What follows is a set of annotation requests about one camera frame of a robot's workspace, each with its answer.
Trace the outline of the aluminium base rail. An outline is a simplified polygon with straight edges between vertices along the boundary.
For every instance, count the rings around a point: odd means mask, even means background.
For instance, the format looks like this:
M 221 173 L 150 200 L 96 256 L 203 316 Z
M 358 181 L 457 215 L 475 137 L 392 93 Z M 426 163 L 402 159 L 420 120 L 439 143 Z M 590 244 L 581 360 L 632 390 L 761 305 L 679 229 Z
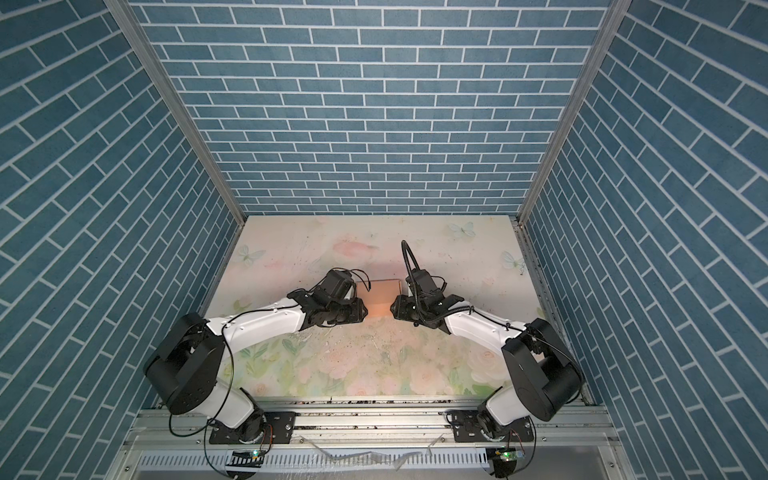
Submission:
M 456 443 L 443 414 L 447 410 L 474 410 L 471 399 L 352 398 L 300 401 L 287 398 L 263 402 L 266 412 L 297 414 L 293 436 L 282 445 L 214 445 L 211 432 L 197 432 L 199 418 L 177 418 L 180 432 L 168 430 L 168 417 L 159 410 L 144 410 L 131 428 L 108 470 L 111 479 L 630 479 L 628 456 L 607 411 L 600 406 L 567 406 L 551 421 L 531 420 L 532 442 Z M 274 450 L 317 450 L 365 453 L 421 449 L 483 449 L 489 466 L 469 469 L 355 470 L 330 472 L 264 473 L 217 469 L 207 471 L 142 471 L 145 453 L 201 452 L 205 457 L 229 452 L 258 466 Z

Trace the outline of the aluminium corner frame post left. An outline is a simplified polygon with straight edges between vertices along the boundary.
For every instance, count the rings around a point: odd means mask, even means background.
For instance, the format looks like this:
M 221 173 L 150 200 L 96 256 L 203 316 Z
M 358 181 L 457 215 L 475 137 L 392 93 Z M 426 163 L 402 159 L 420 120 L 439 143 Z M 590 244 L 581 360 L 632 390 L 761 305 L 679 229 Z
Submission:
M 147 34 L 138 22 L 130 4 L 124 0 L 105 0 L 106 7 L 120 31 L 135 52 L 161 99 L 176 120 L 214 187 L 220 194 L 235 222 L 244 226 L 246 215 L 214 160 L 206 142 L 191 118 L 170 76 L 166 72 Z

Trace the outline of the aluminium corner frame post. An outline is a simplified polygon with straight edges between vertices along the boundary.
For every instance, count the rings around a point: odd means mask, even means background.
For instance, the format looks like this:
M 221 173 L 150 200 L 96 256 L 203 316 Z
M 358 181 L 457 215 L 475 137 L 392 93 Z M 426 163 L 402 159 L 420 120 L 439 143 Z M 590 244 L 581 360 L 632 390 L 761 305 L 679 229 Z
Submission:
M 615 38 L 618 28 L 627 13 L 630 0 L 616 0 L 609 4 L 609 8 L 597 31 L 595 42 L 590 48 L 585 58 L 581 72 L 574 84 L 573 91 L 563 109 L 558 126 L 553 133 L 538 170 L 532 179 L 531 186 L 517 216 L 517 222 L 520 226 L 527 223 L 531 217 L 535 204 L 543 191 L 549 174 L 552 172 L 558 155 L 560 154 L 565 140 L 570 133 L 576 117 L 586 99 L 587 94 L 597 76 L 607 51 Z
M 147 34 L 138 22 L 130 4 L 124 0 L 105 0 L 106 7 L 120 31 L 135 52 L 161 99 L 176 120 L 214 187 L 220 194 L 235 222 L 244 226 L 246 215 L 214 160 L 206 142 L 191 118 L 170 76 L 166 72 Z

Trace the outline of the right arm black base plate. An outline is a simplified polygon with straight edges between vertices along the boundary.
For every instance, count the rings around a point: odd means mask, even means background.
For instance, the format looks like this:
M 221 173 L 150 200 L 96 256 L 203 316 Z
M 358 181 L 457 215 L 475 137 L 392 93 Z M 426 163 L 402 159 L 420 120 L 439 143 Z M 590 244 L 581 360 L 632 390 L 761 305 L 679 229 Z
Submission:
M 489 420 L 479 420 L 478 415 L 476 410 L 447 410 L 443 414 L 456 443 L 526 443 L 534 440 L 534 424 L 529 417 L 496 428 Z

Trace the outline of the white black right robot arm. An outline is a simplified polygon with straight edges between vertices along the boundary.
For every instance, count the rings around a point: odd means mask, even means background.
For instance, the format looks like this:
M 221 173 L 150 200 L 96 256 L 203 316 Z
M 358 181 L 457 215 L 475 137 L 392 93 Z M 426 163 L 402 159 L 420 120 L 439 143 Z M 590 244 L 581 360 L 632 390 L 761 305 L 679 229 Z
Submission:
M 446 295 L 424 269 L 410 270 L 406 285 L 408 292 L 391 306 L 395 319 L 470 340 L 503 358 L 511 384 L 479 407 L 486 431 L 525 417 L 549 421 L 578 396 L 582 370 L 548 321 L 511 321 L 480 310 L 458 295 Z

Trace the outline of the aluminium corner frame post right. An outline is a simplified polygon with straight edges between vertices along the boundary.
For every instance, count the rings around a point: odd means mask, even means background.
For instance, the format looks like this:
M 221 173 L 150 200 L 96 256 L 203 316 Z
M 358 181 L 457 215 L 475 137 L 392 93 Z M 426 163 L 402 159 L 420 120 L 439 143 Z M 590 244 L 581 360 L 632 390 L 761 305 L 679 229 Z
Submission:
M 517 222 L 520 226 L 527 223 L 531 217 L 535 204 L 543 191 L 549 174 L 552 172 L 558 155 L 560 154 L 565 140 L 570 133 L 576 117 L 586 99 L 587 94 L 597 76 L 607 51 L 615 38 L 618 28 L 627 13 L 630 0 L 616 0 L 609 4 L 609 8 L 597 31 L 595 42 L 590 48 L 585 58 L 581 72 L 574 84 L 573 91 L 563 109 L 558 126 L 553 133 L 538 170 L 532 179 L 531 186 L 517 216 Z

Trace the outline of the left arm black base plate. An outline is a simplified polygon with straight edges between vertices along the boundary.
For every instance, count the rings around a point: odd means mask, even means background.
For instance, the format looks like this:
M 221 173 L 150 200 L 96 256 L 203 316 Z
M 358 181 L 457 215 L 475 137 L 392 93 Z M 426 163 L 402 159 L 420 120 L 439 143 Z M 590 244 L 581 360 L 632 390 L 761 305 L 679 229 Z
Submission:
M 288 411 L 256 412 L 237 428 L 230 428 L 216 421 L 209 435 L 209 442 L 214 445 L 289 444 L 296 417 L 296 413 Z

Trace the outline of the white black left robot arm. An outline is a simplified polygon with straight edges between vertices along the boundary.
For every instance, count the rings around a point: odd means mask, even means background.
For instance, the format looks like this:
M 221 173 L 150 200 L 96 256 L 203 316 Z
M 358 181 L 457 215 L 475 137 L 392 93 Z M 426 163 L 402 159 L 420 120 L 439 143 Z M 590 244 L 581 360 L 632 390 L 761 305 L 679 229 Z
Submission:
M 235 366 L 247 347 L 311 327 L 362 322 L 368 310 L 357 283 L 370 290 L 360 269 L 335 267 L 309 289 L 298 288 L 267 306 L 215 318 L 189 313 L 179 318 L 147 359 L 143 372 L 171 415 L 196 413 L 232 430 L 258 428 L 262 410 L 219 376 L 222 362 Z

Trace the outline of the pink cardboard paper box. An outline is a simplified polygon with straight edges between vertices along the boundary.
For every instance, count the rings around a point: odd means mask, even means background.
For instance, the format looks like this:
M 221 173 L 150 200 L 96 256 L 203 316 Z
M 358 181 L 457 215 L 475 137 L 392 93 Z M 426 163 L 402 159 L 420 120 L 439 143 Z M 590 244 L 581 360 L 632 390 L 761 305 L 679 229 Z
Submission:
M 391 317 L 391 306 L 401 294 L 401 281 L 374 280 L 371 282 L 371 290 L 365 294 L 364 303 L 371 317 Z

